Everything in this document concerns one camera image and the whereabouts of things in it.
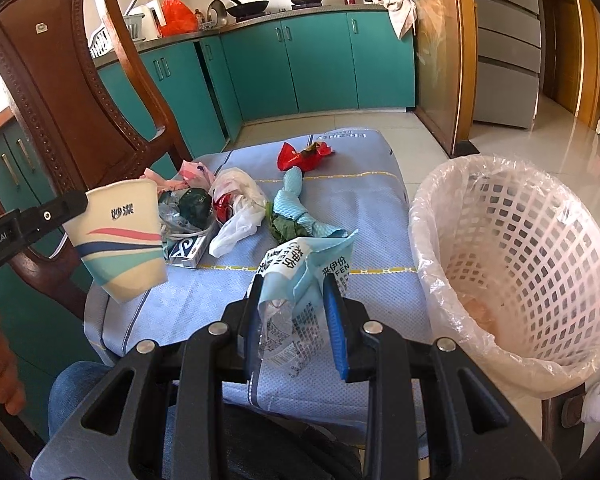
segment shoe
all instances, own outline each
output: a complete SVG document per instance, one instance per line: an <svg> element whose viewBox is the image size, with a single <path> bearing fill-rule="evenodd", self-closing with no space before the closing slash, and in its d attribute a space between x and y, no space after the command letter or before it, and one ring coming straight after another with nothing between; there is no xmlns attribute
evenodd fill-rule
<svg viewBox="0 0 600 480"><path fill-rule="evenodd" d="M584 395L567 399L562 408L562 427L572 428L582 424L582 408L584 407Z"/></svg>

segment blue gripper pad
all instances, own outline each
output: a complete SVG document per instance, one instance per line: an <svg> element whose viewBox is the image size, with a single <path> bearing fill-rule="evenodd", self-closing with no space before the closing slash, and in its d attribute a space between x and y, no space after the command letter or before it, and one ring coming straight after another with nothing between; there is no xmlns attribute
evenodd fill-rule
<svg viewBox="0 0 600 480"><path fill-rule="evenodd" d="M333 352L333 360L339 372L340 379L346 381L349 376L349 358L347 355L347 337L337 306L339 296L339 289L335 280L325 279L323 290L324 313L326 314L327 326L329 327L331 351Z"/></svg>

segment yellow stitching line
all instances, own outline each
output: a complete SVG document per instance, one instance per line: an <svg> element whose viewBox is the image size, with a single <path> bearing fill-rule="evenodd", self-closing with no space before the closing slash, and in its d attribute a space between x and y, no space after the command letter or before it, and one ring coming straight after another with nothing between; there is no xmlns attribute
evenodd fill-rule
<svg viewBox="0 0 600 480"><path fill-rule="evenodd" d="M205 265L200 264L198 269L211 270L243 270L245 272L256 272L257 267ZM389 267L388 269L353 269L351 274L399 274L400 272L417 272L415 267Z"/></svg>
<svg viewBox="0 0 600 480"><path fill-rule="evenodd" d="M397 178L399 180L399 178L397 177L397 175L394 175L392 173L389 173L388 171L365 171L364 173L352 173L352 174L348 174L348 175L317 175L317 176L305 176L304 180L320 180L320 179L324 179L324 178L355 178L358 176L369 176L369 175L385 175L385 176L391 176L393 178ZM282 182L283 180L281 178L276 179L276 180L258 180L255 179L256 182L265 182L267 184L272 184L274 182Z"/></svg>

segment barcode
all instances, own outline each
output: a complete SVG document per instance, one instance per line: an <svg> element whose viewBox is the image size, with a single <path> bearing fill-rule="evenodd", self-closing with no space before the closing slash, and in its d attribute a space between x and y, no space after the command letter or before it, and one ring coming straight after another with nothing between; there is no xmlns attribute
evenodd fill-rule
<svg viewBox="0 0 600 480"><path fill-rule="evenodd" d="M295 349L295 344L291 343L288 347L282 350L280 353L269 358L272 363L278 366L286 365L298 357L298 352Z"/></svg>

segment human hand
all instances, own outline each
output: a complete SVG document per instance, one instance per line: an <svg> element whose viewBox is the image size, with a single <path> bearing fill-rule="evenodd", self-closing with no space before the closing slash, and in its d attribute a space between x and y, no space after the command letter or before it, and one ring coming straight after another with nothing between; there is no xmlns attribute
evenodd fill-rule
<svg viewBox="0 0 600 480"><path fill-rule="evenodd" d="M0 403L10 415L17 415L26 402L24 386L18 380L17 357L0 331Z"/></svg>

